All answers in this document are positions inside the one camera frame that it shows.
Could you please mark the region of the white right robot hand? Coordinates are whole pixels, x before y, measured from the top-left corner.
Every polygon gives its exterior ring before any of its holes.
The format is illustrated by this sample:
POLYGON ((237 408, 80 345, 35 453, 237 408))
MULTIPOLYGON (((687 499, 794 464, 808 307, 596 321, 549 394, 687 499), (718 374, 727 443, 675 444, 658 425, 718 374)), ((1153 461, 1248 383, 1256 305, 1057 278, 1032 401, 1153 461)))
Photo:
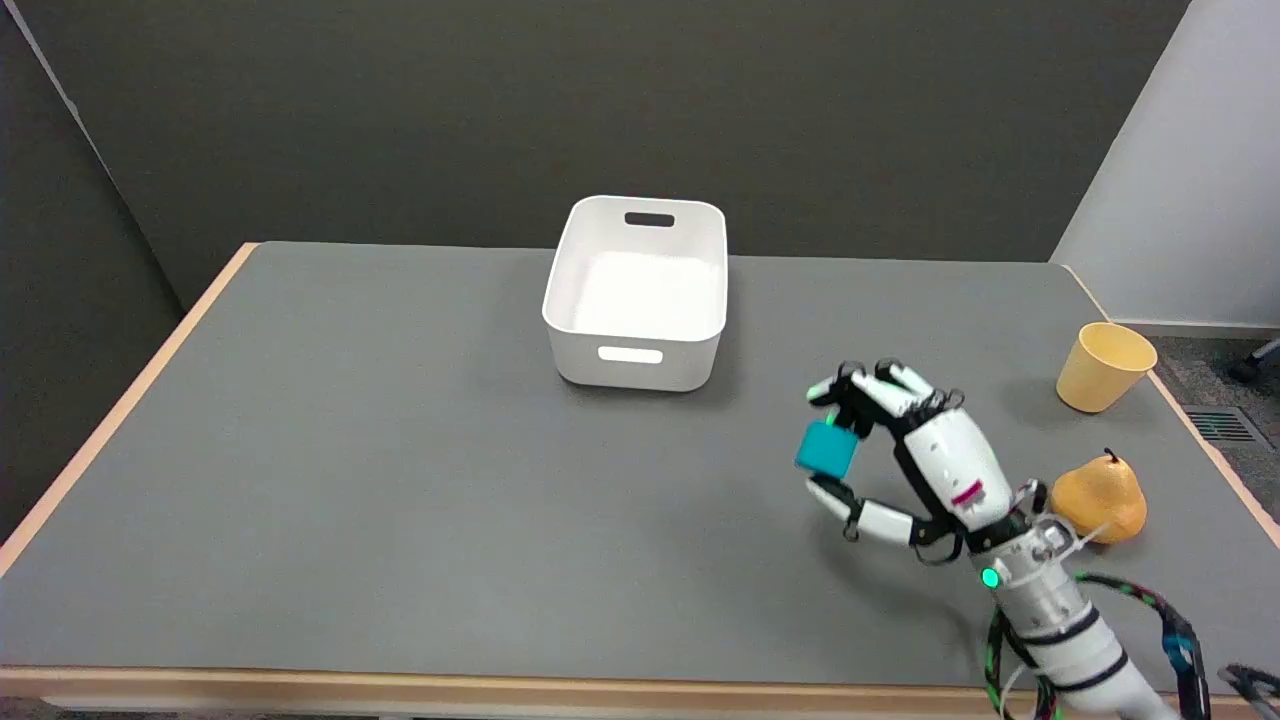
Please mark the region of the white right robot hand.
POLYGON ((1028 514, 959 389, 937 389, 896 359, 873 369, 844 363, 810 386, 806 401, 827 409, 813 421, 795 456, 806 488, 841 523, 847 542, 865 537, 919 551, 950 537, 954 547, 977 556, 1019 539, 1033 529, 1028 514), (893 439, 893 457, 927 510, 919 516, 860 496, 849 471, 861 442, 876 428, 893 439))

